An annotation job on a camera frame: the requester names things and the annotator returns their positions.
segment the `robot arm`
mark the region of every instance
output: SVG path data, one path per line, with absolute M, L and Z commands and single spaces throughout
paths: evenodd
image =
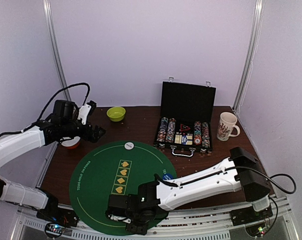
M 111 194 L 106 216 L 125 222 L 128 232 L 144 235 L 148 222 L 155 219 L 157 214 L 199 199 L 241 189 L 246 201 L 252 203 L 252 211 L 264 211 L 270 205 L 270 186 L 264 177 L 246 169 L 249 167 L 261 171 L 257 160 L 239 147 L 230 152 L 230 158 L 201 172 L 169 181 L 157 176 L 155 181 L 141 184 L 138 194 Z
M 55 141 L 62 143 L 80 137 L 83 140 L 97 142 L 105 133 L 102 128 L 87 122 L 87 118 L 96 108 L 93 101 L 79 108 L 74 118 L 74 102 L 57 100 L 53 113 L 46 120 L 33 123 L 28 130 L 20 134 L 0 139 L 0 168 L 15 158 L 33 149 L 47 146 Z M 59 219 L 58 201 L 47 192 L 29 188 L 11 182 L 0 176 L 0 201 L 8 201 L 43 210 L 46 216 Z

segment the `case handle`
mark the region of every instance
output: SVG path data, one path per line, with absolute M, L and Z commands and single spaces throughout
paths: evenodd
M 174 152 L 175 147 L 172 146 L 171 148 L 172 148 L 172 155 L 174 155 L 174 156 L 181 156 L 181 157 L 187 157 L 187 158 L 188 158 L 188 157 L 189 157 L 189 158 L 192 157 L 192 156 L 194 155 L 194 151 L 195 151 L 195 149 L 192 148 L 192 149 L 190 149 L 190 151 L 191 151 L 191 154 L 190 154 L 190 155 L 179 154 L 179 153 L 177 154 L 177 153 Z

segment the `ceramic mug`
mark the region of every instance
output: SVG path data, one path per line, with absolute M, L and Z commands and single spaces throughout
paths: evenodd
M 224 112 L 221 113 L 220 115 L 220 122 L 219 122 L 219 127 L 217 129 L 217 139 L 221 141 L 227 141 L 229 137 L 236 137 L 239 136 L 240 134 L 240 128 L 235 125 L 237 122 L 237 117 L 230 113 L 230 112 Z M 237 134 L 231 134 L 233 131 L 233 128 L 236 128 Z

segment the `white backdrop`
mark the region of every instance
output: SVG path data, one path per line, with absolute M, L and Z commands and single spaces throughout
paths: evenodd
M 302 0 L 266 1 L 239 115 L 268 174 L 296 180 L 288 200 L 302 232 Z M 293 189 L 286 178 L 276 181 Z
M 234 103 L 253 0 L 51 0 L 67 83 L 86 81 L 100 106 L 159 106 L 161 83 L 217 87 Z M 71 90 L 82 103 L 83 91 Z
M 34 122 L 60 87 L 43 1 L 0 0 L 0 133 L 18 131 Z M 0 174 L 35 187 L 49 149 L 20 156 L 3 166 Z M 17 206 L 0 202 L 0 240 L 9 239 L 16 212 Z

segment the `black plastic housing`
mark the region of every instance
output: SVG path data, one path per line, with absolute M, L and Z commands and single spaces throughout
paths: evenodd
M 63 125 L 73 119 L 73 110 L 75 103 L 67 100 L 56 100 L 51 115 L 51 123 Z
M 246 150 L 235 147 L 230 150 L 230 153 L 231 160 L 234 162 L 235 166 L 246 166 L 263 172 L 258 164 L 258 160 Z M 240 179 L 246 201 L 254 202 L 270 193 L 270 185 L 263 176 L 247 169 L 238 168 L 236 170 L 238 172 L 237 178 Z
M 138 194 L 111 194 L 105 215 L 129 218 L 131 222 L 126 224 L 126 231 L 145 235 L 149 221 L 154 220 L 157 215 L 167 213 L 158 206 L 160 204 L 160 199 L 156 198 L 158 185 L 158 181 L 141 184 L 138 187 Z

